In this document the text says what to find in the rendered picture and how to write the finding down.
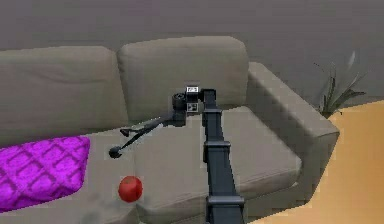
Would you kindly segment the beige sofa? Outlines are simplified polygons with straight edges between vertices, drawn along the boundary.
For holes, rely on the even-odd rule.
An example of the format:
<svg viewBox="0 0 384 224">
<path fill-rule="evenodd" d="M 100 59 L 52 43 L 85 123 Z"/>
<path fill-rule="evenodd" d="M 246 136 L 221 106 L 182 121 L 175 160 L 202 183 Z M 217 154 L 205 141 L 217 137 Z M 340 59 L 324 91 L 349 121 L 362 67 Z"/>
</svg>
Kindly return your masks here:
<svg viewBox="0 0 384 224">
<path fill-rule="evenodd" d="M 338 136 L 232 37 L 0 51 L 0 224 L 248 224 Z"/>
</svg>

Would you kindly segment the green house plant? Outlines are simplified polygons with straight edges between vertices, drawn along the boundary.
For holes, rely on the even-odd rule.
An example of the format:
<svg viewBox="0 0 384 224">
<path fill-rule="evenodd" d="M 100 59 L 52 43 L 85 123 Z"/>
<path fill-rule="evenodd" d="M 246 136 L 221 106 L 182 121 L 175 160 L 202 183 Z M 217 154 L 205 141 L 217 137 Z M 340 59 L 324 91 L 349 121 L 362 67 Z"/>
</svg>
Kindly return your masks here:
<svg viewBox="0 0 384 224">
<path fill-rule="evenodd" d="M 356 85 L 367 75 L 357 72 L 349 84 L 343 90 L 340 89 L 341 83 L 337 82 L 337 67 L 334 62 L 330 63 L 329 70 L 326 71 L 323 66 L 315 63 L 323 74 L 328 76 L 322 90 L 320 91 L 321 101 L 316 110 L 326 119 L 335 113 L 343 114 L 341 108 L 350 99 L 366 95 L 365 91 L 355 90 Z"/>
</svg>

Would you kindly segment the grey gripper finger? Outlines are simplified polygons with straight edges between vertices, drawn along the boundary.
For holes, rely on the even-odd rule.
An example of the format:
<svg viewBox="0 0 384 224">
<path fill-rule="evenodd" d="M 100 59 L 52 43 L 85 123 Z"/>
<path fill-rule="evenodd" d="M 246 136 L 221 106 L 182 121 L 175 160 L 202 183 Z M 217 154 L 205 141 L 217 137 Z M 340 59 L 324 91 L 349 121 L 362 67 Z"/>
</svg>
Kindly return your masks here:
<svg viewBox="0 0 384 224">
<path fill-rule="evenodd" d="M 168 126 L 171 124 L 171 121 L 168 121 L 164 124 L 160 124 L 162 126 Z M 112 147 L 108 154 L 111 158 L 113 159 L 117 159 L 117 158 L 120 158 L 122 156 L 122 153 L 121 153 L 121 150 L 123 150 L 124 148 L 128 147 L 129 145 L 133 144 L 135 141 L 137 141 L 140 137 L 144 136 L 145 134 L 148 134 L 148 133 L 134 133 L 134 136 L 131 137 L 124 145 L 122 146 L 115 146 L 115 147 Z"/>
<path fill-rule="evenodd" d="M 125 137 L 128 137 L 131 133 L 137 133 L 137 134 L 148 133 L 151 130 L 153 130 L 154 128 L 156 128 L 157 126 L 159 126 L 160 124 L 164 124 L 164 123 L 171 121 L 171 120 L 172 120 L 171 115 L 162 116 L 162 117 L 153 119 L 152 121 L 144 124 L 141 128 L 137 128 L 137 129 L 121 128 L 120 133 Z"/>
</svg>

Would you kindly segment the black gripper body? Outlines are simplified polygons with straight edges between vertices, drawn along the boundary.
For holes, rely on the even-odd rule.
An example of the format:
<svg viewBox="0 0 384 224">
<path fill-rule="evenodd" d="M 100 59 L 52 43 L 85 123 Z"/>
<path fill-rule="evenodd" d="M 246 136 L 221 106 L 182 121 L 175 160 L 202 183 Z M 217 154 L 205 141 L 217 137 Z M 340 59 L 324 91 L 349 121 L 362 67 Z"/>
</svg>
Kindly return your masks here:
<svg viewBox="0 0 384 224">
<path fill-rule="evenodd" d="M 172 125 L 182 127 L 186 124 L 186 98 L 184 93 L 177 93 L 172 97 L 173 115 Z"/>
</svg>

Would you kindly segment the purple quilted cushion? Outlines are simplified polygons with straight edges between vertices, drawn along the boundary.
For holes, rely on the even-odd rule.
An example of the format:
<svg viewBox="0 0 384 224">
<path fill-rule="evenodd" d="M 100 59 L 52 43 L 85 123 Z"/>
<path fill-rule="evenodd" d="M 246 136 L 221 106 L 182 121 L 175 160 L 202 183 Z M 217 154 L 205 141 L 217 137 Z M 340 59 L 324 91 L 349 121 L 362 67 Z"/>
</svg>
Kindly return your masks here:
<svg viewBox="0 0 384 224">
<path fill-rule="evenodd" d="M 76 193 L 85 177 L 91 141 L 60 137 L 0 149 L 0 213 Z"/>
</svg>

